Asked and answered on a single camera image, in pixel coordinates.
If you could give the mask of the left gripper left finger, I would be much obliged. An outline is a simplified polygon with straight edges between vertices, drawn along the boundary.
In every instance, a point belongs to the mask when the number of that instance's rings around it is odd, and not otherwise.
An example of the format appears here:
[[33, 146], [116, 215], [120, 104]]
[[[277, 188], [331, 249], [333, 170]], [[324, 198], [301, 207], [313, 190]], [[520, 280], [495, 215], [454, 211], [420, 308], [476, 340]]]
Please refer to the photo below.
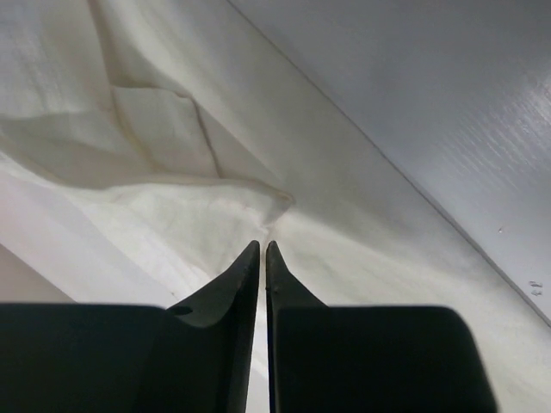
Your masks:
[[1, 307], [4, 412], [242, 412], [260, 246], [186, 299]]

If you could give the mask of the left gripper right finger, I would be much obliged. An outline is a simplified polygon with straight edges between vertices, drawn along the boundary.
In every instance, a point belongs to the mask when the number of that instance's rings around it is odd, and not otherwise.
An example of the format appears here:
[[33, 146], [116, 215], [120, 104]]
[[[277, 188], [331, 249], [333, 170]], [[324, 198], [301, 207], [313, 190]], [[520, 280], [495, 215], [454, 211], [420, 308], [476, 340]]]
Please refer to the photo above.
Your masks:
[[266, 250], [273, 412], [495, 412], [473, 335], [433, 305], [328, 306]]

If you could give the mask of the white t shirt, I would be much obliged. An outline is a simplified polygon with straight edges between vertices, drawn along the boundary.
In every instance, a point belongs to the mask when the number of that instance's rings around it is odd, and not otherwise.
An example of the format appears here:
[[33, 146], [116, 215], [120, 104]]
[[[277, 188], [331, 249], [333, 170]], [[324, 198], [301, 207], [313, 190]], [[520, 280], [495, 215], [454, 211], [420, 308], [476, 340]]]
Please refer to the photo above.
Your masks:
[[549, 411], [547, 324], [230, 4], [2, 2], [2, 299], [166, 307], [253, 240], [329, 304], [453, 308]]

